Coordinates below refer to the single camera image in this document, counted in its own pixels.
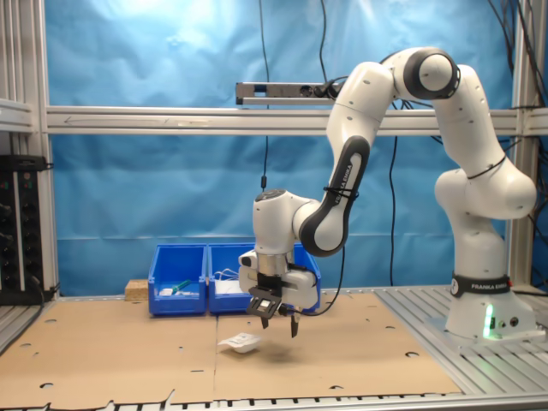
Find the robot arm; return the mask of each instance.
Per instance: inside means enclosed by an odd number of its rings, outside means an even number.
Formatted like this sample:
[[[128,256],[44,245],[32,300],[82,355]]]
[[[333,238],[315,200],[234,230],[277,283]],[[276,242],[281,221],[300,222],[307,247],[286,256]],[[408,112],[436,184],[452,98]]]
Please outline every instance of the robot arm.
[[[375,134],[397,98],[432,101],[445,150],[462,167],[443,174],[436,187],[455,233],[456,273],[505,278],[503,242],[490,220],[526,216],[536,198],[533,182],[505,160],[474,70],[457,67],[440,49],[407,49],[381,64],[360,64],[345,82],[327,125],[335,167],[321,202],[284,190],[265,192],[255,200],[257,241],[252,252],[240,257],[240,283],[253,296],[247,312],[259,315],[264,327],[283,303],[306,308],[317,302],[313,274],[293,264],[295,241],[319,257],[343,247]]]

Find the blue backdrop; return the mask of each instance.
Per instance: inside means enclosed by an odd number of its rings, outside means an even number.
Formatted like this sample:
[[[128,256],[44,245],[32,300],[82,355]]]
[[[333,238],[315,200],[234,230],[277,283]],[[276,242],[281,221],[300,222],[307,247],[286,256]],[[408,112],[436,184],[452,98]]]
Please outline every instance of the blue backdrop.
[[[319,0],[264,0],[271,81],[323,81]],[[503,36],[487,2],[326,0],[330,78],[417,45],[474,67],[490,106],[510,106]],[[237,81],[264,81],[258,0],[47,0],[51,104],[234,107]],[[61,291],[123,292],[159,242],[253,241],[265,141],[254,136],[52,137]],[[387,285],[392,137],[379,137],[350,222],[346,286]],[[268,188],[320,199],[326,138],[271,137]],[[396,284],[448,283],[449,222],[434,199],[455,168],[427,137],[398,144]],[[336,286],[340,255],[318,259]]]

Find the blue plastic bin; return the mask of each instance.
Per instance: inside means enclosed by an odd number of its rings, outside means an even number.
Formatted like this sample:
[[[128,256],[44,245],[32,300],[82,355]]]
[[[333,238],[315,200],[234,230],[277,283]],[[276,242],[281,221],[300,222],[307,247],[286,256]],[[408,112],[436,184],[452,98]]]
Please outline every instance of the blue plastic bin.
[[[209,275],[209,311],[211,313],[244,313],[251,300],[248,293],[242,294],[216,294],[215,280],[219,278],[217,271],[223,271],[230,268],[238,272],[240,264],[238,257],[253,250],[254,244],[210,244],[208,247],[208,275]],[[319,307],[319,291],[321,286],[321,276],[319,268],[316,265],[314,257],[307,253],[300,243],[295,244],[295,263],[304,265],[308,270],[313,271],[318,276],[318,303],[305,311],[314,311]]]
[[[148,310],[153,315],[202,314],[206,312],[206,244],[158,244],[148,275]],[[160,295],[190,280],[182,289],[194,295]]]

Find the franka emika robot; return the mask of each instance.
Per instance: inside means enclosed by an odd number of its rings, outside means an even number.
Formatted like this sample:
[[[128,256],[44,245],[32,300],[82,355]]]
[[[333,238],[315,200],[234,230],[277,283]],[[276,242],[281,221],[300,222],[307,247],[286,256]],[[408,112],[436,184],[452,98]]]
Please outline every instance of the franka emika robot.
[[[446,330],[483,343],[543,333],[531,307],[510,289],[504,242],[491,224],[525,217],[536,188],[506,158],[478,75],[433,47],[399,51],[352,71],[327,123],[335,167],[321,201],[285,190],[255,199],[255,248],[239,258],[241,289],[252,295],[247,312],[260,316],[264,327],[276,311],[289,314],[297,334],[300,310],[316,304],[318,293],[315,275],[294,264],[294,244],[300,241],[317,257],[344,246],[375,135],[398,98],[432,101],[445,151],[461,167],[443,173],[435,188],[455,237]]]

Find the horizontal metal bar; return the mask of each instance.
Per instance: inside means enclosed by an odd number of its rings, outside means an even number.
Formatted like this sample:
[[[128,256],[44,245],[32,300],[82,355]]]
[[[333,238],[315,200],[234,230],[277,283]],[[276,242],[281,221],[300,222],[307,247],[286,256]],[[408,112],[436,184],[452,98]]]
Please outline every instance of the horizontal metal bar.
[[[330,98],[272,98],[272,97],[244,97],[242,104],[253,105],[333,105],[335,100]]]
[[[50,134],[325,135],[330,110],[48,107]],[[499,135],[515,134],[515,110],[492,110]],[[434,110],[388,110],[378,135],[439,135]]]
[[[530,110],[525,118],[525,135],[548,135],[548,108]]]
[[[0,131],[31,133],[32,123],[28,105],[0,98]]]

